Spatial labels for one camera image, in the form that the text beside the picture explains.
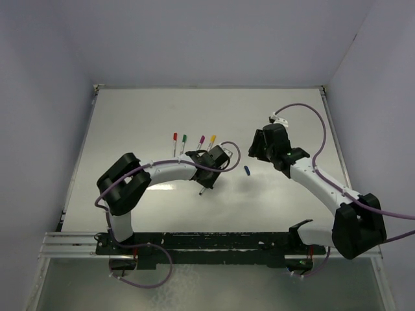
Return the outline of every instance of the gray wall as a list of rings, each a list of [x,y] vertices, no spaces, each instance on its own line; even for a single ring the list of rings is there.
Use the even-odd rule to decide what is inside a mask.
[[[94,83],[328,83],[373,0],[58,0]]]
[[[378,1],[328,86],[353,186],[415,215],[415,2]],[[415,223],[386,217],[389,236]],[[415,236],[382,246],[400,310],[415,309]]]
[[[0,290],[21,310],[55,229],[86,127],[89,76],[47,1],[0,2]]]

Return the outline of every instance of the red marker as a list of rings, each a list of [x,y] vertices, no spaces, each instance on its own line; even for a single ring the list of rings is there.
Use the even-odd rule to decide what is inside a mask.
[[[201,149],[204,141],[205,141],[205,137],[204,137],[204,135],[202,135],[201,138],[200,138],[200,140],[199,140],[199,144],[197,145],[196,150],[200,150]]]
[[[173,134],[173,157],[176,157],[177,133]]]

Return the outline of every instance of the white table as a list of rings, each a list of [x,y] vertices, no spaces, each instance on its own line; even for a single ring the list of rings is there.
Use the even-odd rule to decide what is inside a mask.
[[[206,136],[205,146],[212,134],[217,143],[234,141],[241,148],[241,164],[221,174],[203,196],[194,181],[148,189],[132,212],[134,231],[286,231],[304,219],[333,219],[305,188],[270,163],[247,156],[255,130],[267,124],[273,111],[292,102],[312,105],[328,123],[318,89],[100,90],[62,231],[106,231],[104,213],[93,205],[98,178],[126,152],[139,159],[172,157],[174,132],[179,142],[187,134],[186,150],[194,150],[201,135]],[[282,116],[289,121],[292,146],[314,154],[322,129],[312,111],[289,108]],[[345,182],[329,127],[318,164]]]

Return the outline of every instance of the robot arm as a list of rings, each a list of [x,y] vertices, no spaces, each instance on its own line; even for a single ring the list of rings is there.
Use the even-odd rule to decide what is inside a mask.
[[[185,162],[218,169],[227,165],[231,157],[232,153],[221,146],[216,146],[208,152],[190,151],[156,166],[151,165],[132,175],[129,181],[120,182],[104,197],[110,211],[109,218],[115,239],[124,242],[133,235],[131,210],[138,204],[148,187],[174,180],[195,180],[203,187],[212,189],[220,173],[196,168]],[[100,193],[117,179],[140,166],[140,160],[133,153],[123,155],[98,179]]]
[[[386,240],[382,215],[361,209],[344,197],[342,192],[318,177],[310,155],[301,148],[291,148],[287,131],[281,122],[269,124],[256,131],[249,156],[271,162],[276,170],[313,193],[333,214],[332,222],[305,220],[291,227],[290,233],[297,243],[336,247],[345,258],[353,259]],[[343,186],[320,168],[318,170],[360,202],[381,209],[373,194],[362,196]]]

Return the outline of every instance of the purple cable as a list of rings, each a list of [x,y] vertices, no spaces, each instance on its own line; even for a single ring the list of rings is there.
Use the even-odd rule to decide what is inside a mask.
[[[235,167],[237,167],[238,166],[238,164],[239,164],[239,162],[241,161],[241,150],[239,149],[239,147],[237,146],[237,144],[235,144],[234,142],[232,142],[232,141],[224,141],[221,145],[223,145],[223,144],[231,144],[231,145],[233,145],[235,148],[236,148],[236,150],[237,150],[237,152],[238,152],[238,159],[237,159],[237,161],[236,161],[236,163],[232,166],[232,167],[230,167],[230,168],[226,168],[226,169],[224,169],[224,170],[218,170],[218,169],[216,169],[216,168],[209,168],[209,167],[204,167],[203,165],[199,165],[199,164],[196,164],[196,163],[194,163],[194,162],[190,162],[190,161],[186,161],[186,160],[181,160],[180,161],[180,163],[185,163],[185,164],[188,164],[188,165],[193,165],[194,167],[197,167],[197,168],[201,168],[201,169],[204,169],[204,170],[208,170],[208,171],[210,171],[210,172],[217,172],[217,173],[225,173],[225,172],[229,172],[229,171],[231,171],[231,170],[233,170]],[[178,160],[161,160],[161,161],[156,161],[156,162],[153,162],[153,164],[152,165],[161,165],[161,164],[167,164],[167,163],[177,163],[178,162]],[[158,248],[158,249],[160,249],[162,252],[164,252],[164,254],[166,254],[166,256],[167,256],[167,258],[168,258],[168,260],[169,260],[169,264],[170,264],[170,268],[169,268],[169,273],[167,274],[167,276],[166,276],[166,278],[164,278],[164,280],[162,280],[162,281],[160,281],[159,283],[156,283],[156,284],[151,284],[151,285],[144,285],[144,284],[137,284],[137,283],[134,283],[134,282],[131,282],[131,281],[128,281],[128,280],[126,280],[126,279],[124,279],[124,278],[122,278],[122,277],[118,277],[118,276],[115,276],[114,274],[112,274],[112,276],[113,277],[115,277],[116,279],[118,279],[118,280],[120,280],[121,282],[124,282],[124,283],[127,283],[127,284],[129,284],[129,285],[132,285],[132,286],[135,286],[135,287],[138,287],[138,288],[146,288],[146,289],[151,289],[151,288],[157,288],[157,287],[159,287],[159,286],[161,286],[161,285],[163,285],[164,283],[166,283],[167,282],[167,280],[169,280],[169,278],[170,278],[170,276],[171,276],[171,273],[172,273],[172,270],[173,270],[173,260],[172,260],[172,258],[171,258],[171,256],[169,255],[169,253],[167,252],[167,250],[166,249],[164,249],[164,248],[162,248],[161,246],[159,246],[159,245],[155,245],[155,244],[151,244],[151,243],[147,243],[147,244],[134,244],[134,245],[124,245],[124,244],[121,244],[121,243],[119,243],[116,239],[115,239],[115,237],[114,237],[114,235],[113,235],[113,231],[112,231],[112,228],[111,228],[111,221],[110,221],[110,215],[109,215],[109,210],[108,210],[108,208],[105,206],[105,205],[101,205],[99,202],[112,190],[112,189],[114,189],[114,187],[116,187],[120,182],[122,182],[124,179],[126,179],[127,177],[130,177],[131,175],[133,175],[133,174],[135,174],[135,173],[137,173],[137,172],[139,172],[140,170],[143,170],[143,169],[145,169],[145,168],[148,168],[148,167],[150,167],[151,166],[151,164],[150,163],[148,163],[148,164],[144,164],[144,165],[141,165],[140,167],[137,167],[137,168],[135,168],[135,169],[133,169],[133,170],[131,170],[131,171],[129,171],[128,173],[126,173],[126,174],[124,174],[122,177],[120,177],[119,179],[117,179],[112,185],[110,185],[96,200],[95,200],[95,206],[96,207],[99,207],[100,209],[104,209],[105,210],[105,216],[106,216],[106,222],[107,222],[107,224],[108,224],[108,231],[109,231],[109,233],[110,233],[110,235],[111,235],[111,238],[112,238],[112,240],[113,240],[113,242],[117,245],[117,246],[119,246],[120,248],[143,248],[143,247],[149,247],[149,246],[151,246],[151,247],[154,247],[154,248]]]
[[[336,189],[340,192],[343,192],[343,189],[341,187],[339,187],[338,185],[336,185],[335,183],[333,183],[332,181],[327,179],[322,173],[320,173],[320,171],[318,170],[318,168],[316,166],[316,159],[321,154],[321,152],[323,151],[324,146],[326,145],[326,139],[327,139],[327,128],[326,128],[326,124],[324,123],[324,120],[323,120],[321,114],[317,110],[315,110],[313,107],[311,107],[310,105],[302,104],[302,103],[295,103],[295,104],[289,104],[289,105],[286,105],[286,106],[282,107],[281,109],[277,110],[277,112],[275,112],[275,115],[277,115],[279,112],[281,112],[281,111],[283,111],[283,110],[285,110],[289,107],[293,107],[293,106],[303,106],[303,107],[309,108],[320,119],[320,122],[322,123],[322,127],[323,127],[323,141],[322,141],[322,145],[321,145],[320,149],[318,149],[317,153],[312,158],[313,168],[314,168],[314,171],[316,172],[318,177],[320,177],[322,180],[324,180],[327,184],[331,185],[334,189]],[[344,193],[344,196],[347,197],[348,199],[350,199],[351,201],[353,201],[354,203],[356,203],[359,207],[361,207],[363,209],[366,209],[368,211],[371,211],[373,213],[382,214],[382,215],[389,216],[389,217],[394,217],[394,218],[415,220],[415,216],[392,213],[392,212],[388,212],[388,211],[382,211],[382,210],[379,210],[379,209],[375,209],[375,208],[373,208],[369,205],[366,205],[366,204],[363,204],[363,203],[359,202],[358,200],[356,200],[352,195],[350,195],[347,192]],[[395,236],[394,238],[389,238],[386,241],[384,241],[383,243],[389,243],[389,242],[393,242],[393,241],[396,241],[396,240],[400,240],[401,238],[406,238],[407,236],[410,236],[410,235],[415,235],[415,230],[409,231],[407,233],[403,233],[402,235]]]
[[[319,265],[316,269],[314,269],[314,270],[313,270],[313,271],[311,271],[310,273],[305,274],[305,275],[304,275],[304,277],[312,277],[314,274],[316,274],[316,273],[318,273],[320,270],[322,270],[322,269],[326,266],[327,262],[329,261],[330,252],[331,252],[331,247],[329,246],[329,247],[327,248],[327,254],[326,254],[326,257],[325,257],[325,259],[323,260],[323,262],[321,263],[321,265]]]

